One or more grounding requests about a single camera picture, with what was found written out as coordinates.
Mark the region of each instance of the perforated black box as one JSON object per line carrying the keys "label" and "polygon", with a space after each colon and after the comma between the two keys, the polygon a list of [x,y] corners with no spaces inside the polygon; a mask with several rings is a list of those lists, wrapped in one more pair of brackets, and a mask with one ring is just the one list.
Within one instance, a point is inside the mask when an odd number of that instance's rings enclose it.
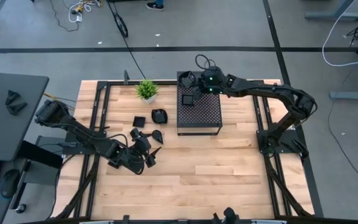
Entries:
{"label": "perforated black box", "polygon": [[[201,72],[193,72],[197,77]],[[202,94],[194,105],[182,105],[182,95],[193,94],[192,88],[177,84],[178,135],[217,135],[222,128],[221,100],[219,95]]]}

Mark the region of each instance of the floor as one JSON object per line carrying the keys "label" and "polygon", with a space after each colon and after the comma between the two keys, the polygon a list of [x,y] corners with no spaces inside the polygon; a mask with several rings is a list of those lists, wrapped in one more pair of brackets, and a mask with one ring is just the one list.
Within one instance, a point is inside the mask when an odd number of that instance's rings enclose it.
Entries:
{"label": "floor", "polygon": [[[74,29],[62,0],[51,1],[61,25]],[[283,58],[274,49],[278,43],[269,29],[266,2]],[[333,21],[304,18],[307,11],[332,11],[339,2],[166,0],[163,12],[146,10],[144,1],[117,2],[116,6],[129,28],[127,43],[147,78],[175,78],[176,71],[196,70],[196,54],[206,54],[225,73],[239,77],[286,81],[288,73],[291,85],[314,96],[319,104],[303,130],[324,216],[358,219],[358,175],[328,127],[333,105],[328,93],[358,91],[358,65],[326,64],[319,51]],[[349,11],[358,12],[358,1]],[[344,37],[357,25],[354,21],[337,25],[327,44],[331,63],[358,61],[358,55],[347,49],[350,38]],[[124,70],[132,79],[141,78],[107,5],[85,12],[78,31],[67,32],[57,26],[49,0],[0,1],[0,72],[48,76],[48,93],[75,100],[81,80],[122,79]],[[358,170],[358,101],[335,101],[330,123]],[[35,142],[38,135],[64,137],[64,132],[33,123],[25,138]],[[22,199],[28,210],[20,215],[8,211],[4,222],[43,220],[52,207],[53,191],[51,186],[28,185]]]}

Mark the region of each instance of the desk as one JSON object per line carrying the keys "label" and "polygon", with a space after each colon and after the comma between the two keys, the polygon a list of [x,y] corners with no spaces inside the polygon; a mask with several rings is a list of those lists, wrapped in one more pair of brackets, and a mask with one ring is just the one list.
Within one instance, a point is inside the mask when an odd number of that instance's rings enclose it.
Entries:
{"label": "desk", "polygon": [[[272,84],[280,80],[265,82]],[[74,117],[85,126],[91,122],[96,84],[97,81],[81,83]],[[142,175],[135,175],[123,167],[115,169],[101,159],[93,220],[122,220],[123,215],[138,220],[210,220],[214,212],[223,217],[226,207],[233,208],[243,219],[273,218],[264,160],[255,135],[257,121],[251,96],[220,96],[223,127],[217,136],[178,136],[176,86],[160,85],[159,96],[150,105],[136,98],[134,88],[112,86],[106,117],[106,126],[110,126],[106,129],[108,136],[123,133],[130,137],[134,116],[145,116],[145,128],[140,130],[145,133],[161,130],[164,145],[157,154],[157,164],[146,168]],[[269,99],[268,102],[273,121],[278,121],[286,109],[278,100]],[[99,108],[96,124],[102,112]],[[152,122],[151,110],[159,108],[167,111],[168,124]],[[161,146],[153,139],[149,141],[152,149]],[[296,154],[280,156],[289,190],[306,211],[314,213],[300,158]],[[59,214],[76,192],[82,161],[81,156],[76,156],[62,169],[52,216]],[[277,187],[276,191],[280,213],[284,214]],[[86,200],[87,193],[80,215],[85,214]]]}
{"label": "desk", "polygon": [[[47,77],[0,73],[0,161],[3,161],[1,162],[0,183],[6,171],[22,169],[22,161],[16,161],[16,167],[14,167],[12,160],[16,158],[21,148],[23,138],[47,83]],[[8,90],[18,92],[22,100],[27,103],[27,106],[17,116],[9,114],[5,108]],[[0,223],[2,223],[10,201],[4,199],[0,193]]]}

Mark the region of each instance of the table leg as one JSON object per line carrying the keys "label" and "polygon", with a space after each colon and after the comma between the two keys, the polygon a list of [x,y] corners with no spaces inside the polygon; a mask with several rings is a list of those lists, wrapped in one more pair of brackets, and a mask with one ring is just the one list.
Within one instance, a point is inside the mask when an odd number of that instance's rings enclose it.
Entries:
{"label": "table leg", "polygon": [[[354,2],[355,0],[343,1],[338,9],[334,12],[307,12],[306,19],[338,19],[339,16]],[[341,19],[355,19],[358,21],[358,13],[345,12]]]}
{"label": "table leg", "polygon": [[60,169],[60,166],[63,162],[62,157],[27,141],[22,142],[22,146],[19,149],[17,156],[21,156],[32,161],[37,161],[56,169]]}
{"label": "table leg", "polygon": [[337,100],[358,100],[358,92],[355,91],[340,91],[330,92],[329,97]]}

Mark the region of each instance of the wooden tabletop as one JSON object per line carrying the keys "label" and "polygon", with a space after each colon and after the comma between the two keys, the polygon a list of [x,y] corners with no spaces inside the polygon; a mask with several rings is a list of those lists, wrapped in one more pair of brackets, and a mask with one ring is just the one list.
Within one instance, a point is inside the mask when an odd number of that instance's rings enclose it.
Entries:
{"label": "wooden tabletop", "polygon": [[[280,80],[264,81],[280,83]],[[81,83],[74,117],[85,126],[90,125],[97,82]],[[251,96],[220,96],[223,127],[217,136],[178,136],[176,86],[159,86],[159,95],[150,105],[136,98],[134,88],[112,86],[106,119],[106,126],[110,126],[106,130],[108,136],[123,133],[130,139],[134,116],[145,116],[145,128],[139,130],[145,133],[161,130],[164,145],[149,139],[152,151],[160,146],[162,149],[157,154],[157,164],[145,168],[142,175],[135,175],[125,167],[110,167],[101,158],[92,219],[122,220],[123,215],[138,220],[212,219],[215,212],[223,217],[227,207],[243,219],[273,218],[264,160],[255,135],[257,122]],[[285,107],[278,100],[268,99],[268,102],[273,122],[280,120],[287,112]],[[151,110],[159,108],[167,111],[168,124],[152,122]],[[313,213],[299,156],[281,154],[280,157],[288,189],[306,211]],[[59,214],[76,192],[82,162],[83,156],[75,156],[62,169],[52,216]],[[277,186],[276,191],[284,215]],[[85,192],[82,215],[87,195]]]}

